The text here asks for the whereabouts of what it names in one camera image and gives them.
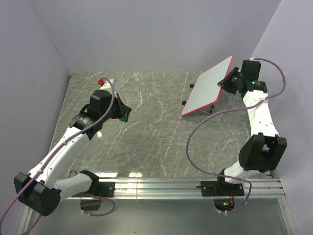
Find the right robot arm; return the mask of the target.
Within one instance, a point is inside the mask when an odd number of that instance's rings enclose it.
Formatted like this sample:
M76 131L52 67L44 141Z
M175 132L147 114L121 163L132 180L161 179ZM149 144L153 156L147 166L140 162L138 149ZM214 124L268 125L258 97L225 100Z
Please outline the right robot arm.
M250 138L239 152L239 159L221 171L216 191L228 195L238 185L259 172L275 170L287 148L287 140L276 130L268 106L271 96L264 81L259 80L261 59L244 60L242 67L235 67L218 82L224 91L239 93L247 109L250 123Z

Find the pink framed whiteboard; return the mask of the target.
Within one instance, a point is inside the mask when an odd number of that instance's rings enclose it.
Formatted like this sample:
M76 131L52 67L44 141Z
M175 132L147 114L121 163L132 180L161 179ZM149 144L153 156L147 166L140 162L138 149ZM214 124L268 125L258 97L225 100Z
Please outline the pink framed whiteboard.
M196 93L196 88L199 90L200 88L202 88L202 90L208 90L208 96L211 98L210 101L216 100L217 102L222 92L222 88L219 87L217 83L228 74L232 61L233 56L230 55L215 66L201 73L195 82L196 86L194 92Z

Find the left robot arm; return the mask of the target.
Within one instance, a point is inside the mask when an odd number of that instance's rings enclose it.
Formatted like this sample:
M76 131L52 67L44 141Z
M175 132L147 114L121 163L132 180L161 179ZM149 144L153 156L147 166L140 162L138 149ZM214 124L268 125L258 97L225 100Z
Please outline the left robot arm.
M50 215L63 200L79 193L102 196L99 177L82 170L76 176L59 180L69 162L99 132L104 122L118 119L127 122L131 108L119 94L96 90L89 103L72 119L64 135L48 155L27 174L18 173L14 185L18 200L42 216Z

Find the green whiteboard eraser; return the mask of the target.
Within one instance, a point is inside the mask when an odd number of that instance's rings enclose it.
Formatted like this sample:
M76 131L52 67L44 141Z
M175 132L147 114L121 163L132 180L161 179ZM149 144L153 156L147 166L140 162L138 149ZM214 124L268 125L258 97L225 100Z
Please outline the green whiteboard eraser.
M126 113L123 117L119 119L121 122L128 122L129 120L129 113Z

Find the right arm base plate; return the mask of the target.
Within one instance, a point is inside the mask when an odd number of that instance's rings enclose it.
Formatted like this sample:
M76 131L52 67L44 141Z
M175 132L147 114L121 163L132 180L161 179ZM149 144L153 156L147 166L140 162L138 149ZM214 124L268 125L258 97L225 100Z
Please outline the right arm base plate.
M219 183L218 181L201 181L199 186L202 197L244 196L242 184Z

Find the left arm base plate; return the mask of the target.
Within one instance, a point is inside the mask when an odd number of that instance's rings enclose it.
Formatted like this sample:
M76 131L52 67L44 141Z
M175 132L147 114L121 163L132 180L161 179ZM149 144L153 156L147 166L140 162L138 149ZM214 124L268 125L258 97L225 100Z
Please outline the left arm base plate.
M115 191L115 182L100 182L99 193L101 197L113 198Z

